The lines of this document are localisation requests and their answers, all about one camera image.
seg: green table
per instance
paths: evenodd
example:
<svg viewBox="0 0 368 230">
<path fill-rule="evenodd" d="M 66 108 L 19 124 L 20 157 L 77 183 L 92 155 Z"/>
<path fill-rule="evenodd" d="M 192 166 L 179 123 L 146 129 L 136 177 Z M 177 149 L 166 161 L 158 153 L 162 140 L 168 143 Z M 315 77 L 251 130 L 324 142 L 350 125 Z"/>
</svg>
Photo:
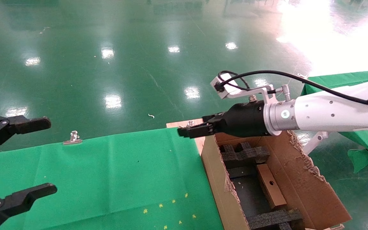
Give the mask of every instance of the green table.
<svg viewBox="0 0 368 230">
<path fill-rule="evenodd" d="M 310 77 L 310 80 L 329 88 L 354 86 L 368 81 L 368 71 Z M 308 95 L 320 91 L 320 89 L 305 84 L 301 95 Z M 368 131 L 340 132 L 340 134 L 365 147 L 363 150 L 351 149 L 348 152 L 349 158 L 354 166 L 354 172 L 357 173 L 368 165 Z"/>
<path fill-rule="evenodd" d="M 57 193 L 1 227 L 222 230 L 194 140 L 175 128 L 0 153 L 0 197 L 51 182 Z"/>
</svg>

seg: cardboard box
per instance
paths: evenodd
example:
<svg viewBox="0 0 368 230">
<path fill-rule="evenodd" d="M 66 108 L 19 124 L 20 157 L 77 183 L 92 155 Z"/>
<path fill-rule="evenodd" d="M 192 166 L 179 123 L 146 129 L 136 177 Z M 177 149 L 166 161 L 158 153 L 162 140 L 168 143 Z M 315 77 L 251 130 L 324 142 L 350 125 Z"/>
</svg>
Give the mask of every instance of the cardboard box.
<svg viewBox="0 0 368 230">
<path fill-rule="evenodd" d="M 195 124 L 201 122 L 200 119 L 194 120 Z M 186 124 L 187 121 L 175 122 L 167 127 Z M 199 140 L 197 147 L 225 230 L 249 230 L 219 151 L 223 144 L 235 146 L 240 142 L 269 149 L 271 154 L 266 164 L 286 200 L 287 209 L 297 208 L 301 212 L 305 228 L 323 230 L 351 220 L 333 188 L 311 158 L 303 154 L 302 145 L 292 131 L 284 131 L 279 136 L 248 138 L 215 134 L 205 137 L 203 144 Z"/>
</svg>

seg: wooden board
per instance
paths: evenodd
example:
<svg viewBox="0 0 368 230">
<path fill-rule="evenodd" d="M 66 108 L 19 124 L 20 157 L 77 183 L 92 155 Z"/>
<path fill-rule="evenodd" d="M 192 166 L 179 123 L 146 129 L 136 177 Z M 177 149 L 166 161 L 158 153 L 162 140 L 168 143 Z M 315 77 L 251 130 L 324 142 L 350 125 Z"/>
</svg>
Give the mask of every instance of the wooden board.
<svg viewBox="0 0 368 230">
<path fill-rule="evenodd" d="M 171 122 L 171 123 L 165 124 L 165 126 L 167 128 L 174 128 L 174 127 L 179 127 L 179 126 L 185 127 L 187 126 L 189 121 L 193 121 L 194 122 L 193 125 L 201 124 L 203 122 L 203 120 L 199 118 L 199 119 L 182 121 L 182 122 Z M 203 151 L 204 141 L 205 141 L 205 137 L 195 138 L 195 142 L 197 144 L 198 152 L 200 153 L 200 155 L 201 155 L 201 152 Z"/>
</svg>

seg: screw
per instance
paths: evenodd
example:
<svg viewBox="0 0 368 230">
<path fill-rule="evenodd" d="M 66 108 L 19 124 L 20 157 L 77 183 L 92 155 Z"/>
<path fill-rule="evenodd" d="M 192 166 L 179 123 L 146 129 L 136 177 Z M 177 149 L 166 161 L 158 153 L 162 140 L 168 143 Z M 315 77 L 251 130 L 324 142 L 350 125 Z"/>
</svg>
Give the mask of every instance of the screw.
<svg viewBox="0 0 368 230">
<path fill-rule="evenodd" d="M 249 97 L 249 101 L 250 101 L 250 102 L 256 102 L 256 101 L 257 101 L 257 97 L 256 97 L 255 95 L 251 95 L 251 96 Z"/>
</svg>

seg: metal connector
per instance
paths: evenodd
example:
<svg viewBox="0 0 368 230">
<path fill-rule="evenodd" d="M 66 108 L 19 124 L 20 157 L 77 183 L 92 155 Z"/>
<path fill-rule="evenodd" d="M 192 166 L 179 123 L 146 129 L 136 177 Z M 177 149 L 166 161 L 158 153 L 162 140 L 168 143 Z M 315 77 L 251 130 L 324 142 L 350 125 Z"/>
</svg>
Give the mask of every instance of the metal connector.
<svg viewBox="0 0 368 230">
<path fill-rule="evenodd" d="M 289 91 L 289 86 L 286 85 L 282 85 L 282 93 L 285 96 L 285 101 L 290 101 L 290 91 Z"/>
</svg>

